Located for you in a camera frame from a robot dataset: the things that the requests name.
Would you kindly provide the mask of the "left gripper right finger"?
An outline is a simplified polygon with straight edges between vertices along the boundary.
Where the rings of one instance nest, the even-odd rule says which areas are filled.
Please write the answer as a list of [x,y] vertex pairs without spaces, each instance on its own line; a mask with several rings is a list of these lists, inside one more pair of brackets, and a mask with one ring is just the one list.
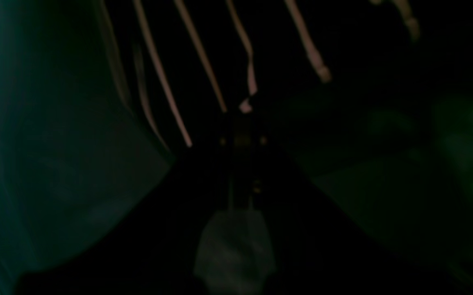
[[473,209],[369,199],[381,236],[321,192],[283,153],[252,154],[255,199],[277,269],[263,295],[473,295]]

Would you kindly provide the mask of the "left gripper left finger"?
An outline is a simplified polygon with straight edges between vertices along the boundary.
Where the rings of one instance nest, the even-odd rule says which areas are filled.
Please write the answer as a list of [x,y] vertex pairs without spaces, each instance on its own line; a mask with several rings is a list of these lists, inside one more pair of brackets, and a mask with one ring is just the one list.
[[245,167],[233,146],[194,146],[103,239],[51,269],[27,273],[17,295],[208,295],[194,275],[203,228],[228,206],[229,181]]

